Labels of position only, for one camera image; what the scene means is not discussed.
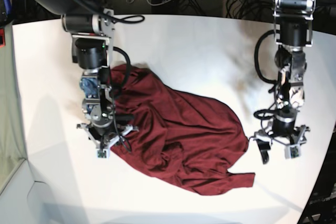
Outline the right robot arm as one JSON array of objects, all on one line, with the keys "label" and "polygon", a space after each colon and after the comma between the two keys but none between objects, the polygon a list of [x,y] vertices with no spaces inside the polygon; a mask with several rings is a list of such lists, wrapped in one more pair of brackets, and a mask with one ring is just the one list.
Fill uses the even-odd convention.
[{"label": "right robot arm", "polygon": [[117,23],[138,24],[142,15],[116,18],[106,8],[106,0],[35,0],[61,18],[62,27],[71,35],[72,61],[82,69],[79,86],[84,92],[82,111],[86,123],[77,125],[94,142],[99,158],[106,158],[110,148],[131,145],[126,136],[135,130],[132,114],[119,114],[115,100],[131,73],[131,61],[124,50],[115,47]]}]

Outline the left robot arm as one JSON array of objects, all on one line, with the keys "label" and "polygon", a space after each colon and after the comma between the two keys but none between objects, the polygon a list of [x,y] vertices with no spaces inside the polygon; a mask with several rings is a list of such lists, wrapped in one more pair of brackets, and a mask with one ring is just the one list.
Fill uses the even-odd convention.
[{"label": "left robot arm", "polygon": [[[301,156],[301,146],[306,143],[306,125],[295,126],[300,108],[305,102],[303,79],[307,70],[304,48],[312,46],[313,13],[317,0],[274,0],[274,27],[258,39],[254,50],[254,65],[258,77],[272,84],[269,90],[274,96],[273,104],[254,112],[254,118],[261,123],[261,129],[251,137],[256,141],[263,164],[269,162],[268,152],[273,142],[284,143],[285,158]],[[272,35],[278,46],[275,64],[278,68],[276,80],[266,78],[260,69],[259,49],[261,43]]]}]

